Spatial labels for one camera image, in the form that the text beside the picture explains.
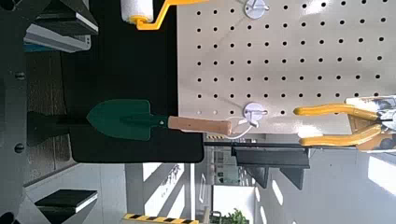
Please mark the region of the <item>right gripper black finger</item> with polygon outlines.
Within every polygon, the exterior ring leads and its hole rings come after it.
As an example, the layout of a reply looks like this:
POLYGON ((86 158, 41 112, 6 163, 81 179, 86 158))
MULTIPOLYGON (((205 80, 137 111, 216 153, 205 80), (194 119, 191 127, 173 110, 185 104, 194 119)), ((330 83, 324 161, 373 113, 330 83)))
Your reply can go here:
POLYGON ((98 199, 96 190, 59 189, 35 202, 50 224, 83 224, 98 199))
POLYGON ((90 0, 50 0, 27 28, 23 39, 27 51, 89 50, 99 25, 90 12, 90 0))

